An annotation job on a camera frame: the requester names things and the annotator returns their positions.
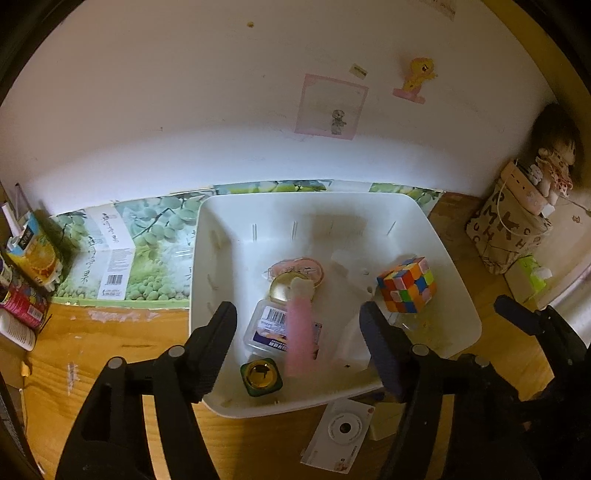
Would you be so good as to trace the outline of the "white plastic storage bin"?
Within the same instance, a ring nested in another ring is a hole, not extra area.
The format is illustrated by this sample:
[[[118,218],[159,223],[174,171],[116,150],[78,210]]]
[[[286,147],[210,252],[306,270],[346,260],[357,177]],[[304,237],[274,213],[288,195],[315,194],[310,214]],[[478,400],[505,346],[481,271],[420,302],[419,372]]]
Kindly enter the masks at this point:
[[[224,301],[238,311],[235,337],[205,405],[226,418],[252,418],[380,388],[359,329],[360,307],[377,299],[382,272],[414,257],[429,264],[434,298],[417,314],[391,313],[388,320],[412,341],[452,357],[480,338],[481,321],[446,248],[410,197],[307,192],[205,200],[197,220],[189,324],[204,325]],[[318,358],[304,378],[252,397],[240,375],[242,365],[257,355],[245,341],[246,330],[256,305],[269,293],[270,267],[297,258],[318,261],[325,273],[312,301],[321,326]]]

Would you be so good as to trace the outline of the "letter-print canvas bag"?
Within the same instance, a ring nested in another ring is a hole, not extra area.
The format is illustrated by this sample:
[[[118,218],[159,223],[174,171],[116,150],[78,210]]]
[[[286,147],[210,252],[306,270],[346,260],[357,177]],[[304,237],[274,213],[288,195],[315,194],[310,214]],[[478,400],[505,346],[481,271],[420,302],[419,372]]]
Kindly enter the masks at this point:
[[[489,272],[502,275],[538,249],[553,229],[542,215],[547,206],[518,164],[508,162],[492,194],[466,224],[466,233]]]

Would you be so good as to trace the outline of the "green grape-print paper box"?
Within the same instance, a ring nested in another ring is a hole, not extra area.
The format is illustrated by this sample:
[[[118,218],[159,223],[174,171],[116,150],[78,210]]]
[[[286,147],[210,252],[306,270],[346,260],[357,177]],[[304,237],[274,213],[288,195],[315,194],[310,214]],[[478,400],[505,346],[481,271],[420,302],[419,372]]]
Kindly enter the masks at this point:
[[[48,227],[68,265],[52,295],[60,304],[185,308],[190,295],[197,217],[212,196],[252,193],[404,194],[425,214],[440,190],[333,179],[221,184],[115,202],[52,216]]]

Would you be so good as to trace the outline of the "pink round compact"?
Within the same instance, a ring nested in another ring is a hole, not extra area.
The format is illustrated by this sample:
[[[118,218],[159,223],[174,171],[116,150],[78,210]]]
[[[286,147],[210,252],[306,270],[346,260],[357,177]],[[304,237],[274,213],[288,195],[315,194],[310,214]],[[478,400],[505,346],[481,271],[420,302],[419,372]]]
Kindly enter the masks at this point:
[[[315,287],[320,286],[325,278],[325,271],[324,268],[322,268],[322,264],[317,260],[308,257],[287,259],[276,262],[266,270],[266,278],[273,280],[281,274],[291,272],[304,275],[304,277],[307,277],[312,282],[314,282]]]

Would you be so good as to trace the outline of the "white toy camera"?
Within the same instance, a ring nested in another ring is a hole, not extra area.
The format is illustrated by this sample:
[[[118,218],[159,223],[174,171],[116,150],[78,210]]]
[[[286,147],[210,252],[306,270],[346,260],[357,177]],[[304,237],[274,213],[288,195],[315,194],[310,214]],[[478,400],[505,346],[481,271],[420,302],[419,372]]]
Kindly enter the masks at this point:
[[[374,406],[349,399],[329,403],[301,463],[348,474],[363,445],[374,412]]]

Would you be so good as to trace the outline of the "yellow pony wall sticker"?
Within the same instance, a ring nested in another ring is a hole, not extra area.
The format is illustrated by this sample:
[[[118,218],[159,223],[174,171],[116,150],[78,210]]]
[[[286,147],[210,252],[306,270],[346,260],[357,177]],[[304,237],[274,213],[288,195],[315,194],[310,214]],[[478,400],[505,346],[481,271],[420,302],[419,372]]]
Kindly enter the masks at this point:
[[[434,80],[435,62],[431,58],[421,57],[411,61],[410,70],[401,88],[394,88],[393,95],[413,103],[424,104],[426,99],[421,95],[423,84]]]

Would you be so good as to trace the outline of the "clear barcode-labelled small box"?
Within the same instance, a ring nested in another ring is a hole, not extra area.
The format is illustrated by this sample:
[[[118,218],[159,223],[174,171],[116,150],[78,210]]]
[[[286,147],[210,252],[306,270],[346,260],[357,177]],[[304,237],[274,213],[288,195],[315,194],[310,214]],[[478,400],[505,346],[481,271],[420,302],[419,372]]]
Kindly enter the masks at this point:
[[[284,357],[287,353],[287,306],[260,300],[246,327],[243,343],[258,355]]]

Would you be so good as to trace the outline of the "colourful puzzle cube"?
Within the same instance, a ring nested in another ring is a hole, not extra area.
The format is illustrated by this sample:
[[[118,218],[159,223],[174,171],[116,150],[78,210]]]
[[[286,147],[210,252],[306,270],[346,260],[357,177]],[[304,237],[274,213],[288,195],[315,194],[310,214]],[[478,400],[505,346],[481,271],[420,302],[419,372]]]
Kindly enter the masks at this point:
[[[420,313],[437,291],[435,277],[425,257],[408,258],[377,276],[388,311]]]

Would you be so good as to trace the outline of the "pink comb with white cap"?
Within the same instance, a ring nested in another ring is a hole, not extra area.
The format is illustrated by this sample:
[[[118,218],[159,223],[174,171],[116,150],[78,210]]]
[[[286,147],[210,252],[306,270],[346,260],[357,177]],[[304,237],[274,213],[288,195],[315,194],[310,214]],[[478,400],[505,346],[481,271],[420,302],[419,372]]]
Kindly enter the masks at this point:
[[[288,378],[300,378],[314,366],[315,322],[312,298],[315,283],[295,277],[290,281],[287,299],[287,357]]]

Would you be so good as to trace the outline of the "green wet-wipes pack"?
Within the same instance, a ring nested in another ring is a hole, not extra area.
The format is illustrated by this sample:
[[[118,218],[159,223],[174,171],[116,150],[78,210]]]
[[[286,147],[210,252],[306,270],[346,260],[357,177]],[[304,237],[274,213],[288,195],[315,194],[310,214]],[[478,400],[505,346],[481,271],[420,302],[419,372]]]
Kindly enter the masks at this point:
[[[519,258],[504,274],[514,299],[521,304],[542,292],[552,276],[552,271],[542,266],[533,255]]]

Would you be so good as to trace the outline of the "yellow juice carton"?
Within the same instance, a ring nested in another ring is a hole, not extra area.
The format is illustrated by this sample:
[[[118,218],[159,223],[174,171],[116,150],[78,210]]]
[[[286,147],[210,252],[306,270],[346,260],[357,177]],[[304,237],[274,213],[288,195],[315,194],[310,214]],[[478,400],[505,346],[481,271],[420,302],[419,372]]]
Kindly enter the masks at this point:
[[[8,256],[31,281],[47,292],[55,292],[64,274],[62,254],[32,213],[19,223],[7,204],[2,209],[11,232]]]

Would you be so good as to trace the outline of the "pink framed wall drawing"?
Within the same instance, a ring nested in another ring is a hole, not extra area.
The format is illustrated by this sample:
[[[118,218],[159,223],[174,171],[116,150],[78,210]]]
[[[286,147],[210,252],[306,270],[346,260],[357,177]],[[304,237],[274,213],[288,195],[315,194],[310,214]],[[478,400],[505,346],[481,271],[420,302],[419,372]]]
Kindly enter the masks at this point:
[[[298,106],[297,134],[353,140],[369,88],[314,74],[304,76]]]

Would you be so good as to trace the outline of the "green gold-capped perfume bottle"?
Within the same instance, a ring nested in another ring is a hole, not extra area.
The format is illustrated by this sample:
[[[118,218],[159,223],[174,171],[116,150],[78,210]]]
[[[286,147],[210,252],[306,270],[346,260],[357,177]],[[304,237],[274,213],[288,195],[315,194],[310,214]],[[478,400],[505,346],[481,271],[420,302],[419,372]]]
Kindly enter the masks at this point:
[[[247,394],[252,397],[269,395],[283,388],[283,379],[276,362],[260,358],[240,366],[240,375]]]

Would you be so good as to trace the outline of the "plush doll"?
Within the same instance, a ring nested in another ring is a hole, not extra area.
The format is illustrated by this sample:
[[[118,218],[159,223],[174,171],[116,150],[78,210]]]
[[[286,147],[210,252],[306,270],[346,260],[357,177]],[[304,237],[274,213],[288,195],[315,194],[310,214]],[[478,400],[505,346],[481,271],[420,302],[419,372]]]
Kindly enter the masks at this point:
[[[528,178],[552,207],[574,187],[579,143],[579,130],[567,112],[557,103],[546,105],[532,129],[535,157]]]

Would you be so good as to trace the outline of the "round beige tin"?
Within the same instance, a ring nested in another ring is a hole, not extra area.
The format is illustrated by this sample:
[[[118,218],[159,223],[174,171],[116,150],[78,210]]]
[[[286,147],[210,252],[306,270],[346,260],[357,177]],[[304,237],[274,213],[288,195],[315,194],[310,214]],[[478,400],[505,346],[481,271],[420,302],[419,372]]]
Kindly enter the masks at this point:
[[[314,295],[315,282],[297,272],[280,274],[270,284],[269,297],[276,303],[287,304],[297,297],[311,300]]]

